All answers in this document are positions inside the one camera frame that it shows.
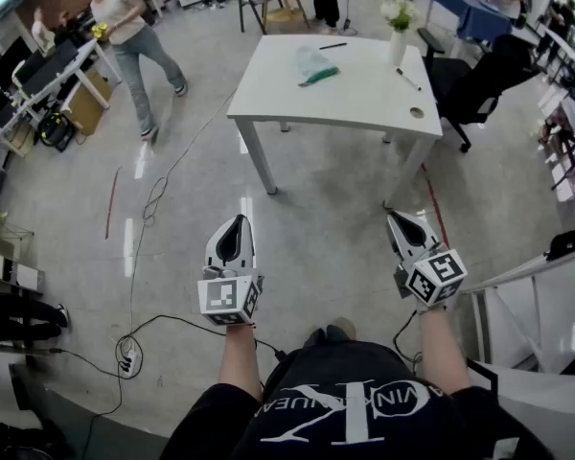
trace woman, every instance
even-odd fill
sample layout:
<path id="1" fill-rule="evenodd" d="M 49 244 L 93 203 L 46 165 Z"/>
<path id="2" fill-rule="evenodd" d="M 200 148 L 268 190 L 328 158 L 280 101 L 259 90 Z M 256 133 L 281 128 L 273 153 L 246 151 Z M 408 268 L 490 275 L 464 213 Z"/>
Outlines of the woman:
<path id="1" fill-rule="evenodd" d="M 92 0 L 90 8 L 96 22 L 108 25 L 104 37 L 113 45 L 115 57 L 126 78 L 136 107 L 141 137 L 143 141 L 153 139 L 158 127 L 143 84 L 139 55 L 152 59 L 164 69 L 177 96 L 187 92 L 185 77 L 179 66 L 162 49 L 157 34 L 141 17 L 145 11 L 143 0 Z"/>

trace black t-shirt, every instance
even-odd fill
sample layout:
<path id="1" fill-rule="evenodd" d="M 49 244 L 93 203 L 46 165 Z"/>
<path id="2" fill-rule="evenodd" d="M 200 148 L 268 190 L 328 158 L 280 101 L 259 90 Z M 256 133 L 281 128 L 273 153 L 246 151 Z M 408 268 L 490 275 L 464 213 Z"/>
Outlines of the black t-shirt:
<path id="1" fill-rule="evenodd" d="M 570 27 L 575 25 L 575 12 L 573 12 L 567 5 L 559 2 L 554 2 L 552 4 L 552 9 L 555 13 L 563 17 L 564 23 L 561 24 L 557 20 L 552 19 L 549 23 L 549 30 L 564 38 L 568 34 Z"/>
<path id="2" fill-rule="evenodd" d="M 552 457 L 486 390 L 448 396 L 387 348 L 350 341 L 298 352 L 262 405 L 212 386 L 162 454 L 182 458 Z"/>

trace white flowers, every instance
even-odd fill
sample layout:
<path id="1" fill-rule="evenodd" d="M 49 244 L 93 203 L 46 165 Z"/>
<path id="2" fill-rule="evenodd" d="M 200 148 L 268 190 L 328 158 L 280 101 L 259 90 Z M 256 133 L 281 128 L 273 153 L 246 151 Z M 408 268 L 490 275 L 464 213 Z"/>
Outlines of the white flowers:
<path id="1" fill-rule="evenodd" d="M 392 0 L 381 4 L 381 15 L 396 31 L 405 31 L 418 18 L 415 6 L 404 0 Z"/>

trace marker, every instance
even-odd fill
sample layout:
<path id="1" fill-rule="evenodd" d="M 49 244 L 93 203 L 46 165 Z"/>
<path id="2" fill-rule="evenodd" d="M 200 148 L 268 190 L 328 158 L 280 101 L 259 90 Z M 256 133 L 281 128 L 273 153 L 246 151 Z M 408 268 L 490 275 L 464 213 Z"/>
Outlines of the marker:
<path id="1" fill-rule="evenodd" d="M 330 48 L 338 48 L 339 46 L 347 46 L 346 42 L 339 42 L 338 44 L 331 44 L 330 46 L 322 46 L 320 50 L 328 50 Z"/>
<path id="2" fill-rule="evenodd" d="M 406 81 L 408 81 L 411 85 L 413 85 L 413 88 L 415 88 L 415 90 L 422 90 L 422 87 L 420 85 L 417 85 L 416 83 L 413 82 L 412 79 L 410 79 L 407 75 L 404 74 L 403 70 L 401 70 L 400 68 L 397 68 L 396 71 L 399 73 L 399 75 L 401 77 L 403 77 Z"/>

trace cardboard box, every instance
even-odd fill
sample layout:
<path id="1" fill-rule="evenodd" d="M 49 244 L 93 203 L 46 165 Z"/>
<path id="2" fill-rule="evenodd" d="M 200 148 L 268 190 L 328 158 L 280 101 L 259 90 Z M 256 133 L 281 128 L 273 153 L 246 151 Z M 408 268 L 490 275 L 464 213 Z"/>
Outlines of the cardboard box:
<path id="1" fill-rule="evenodd" d="M 111 88 L 96 71 L 96 68 L 90 68 L 87 70 L 85 76 L 89 78 L 106 101 L 110 101 Z M 90 94 L 81 82 L 77 83 L 77 85 L 75 85 L 71 90 L 70 94 L 64 101 L 61 111 L 64 116 L 72 121 L 81 134 L 84 134 L 85 136 L 94 134 L 96 126 L 104 114 L 103 107 L 98 103 L 98 101 L 96 101 L 94 96 Z"/>

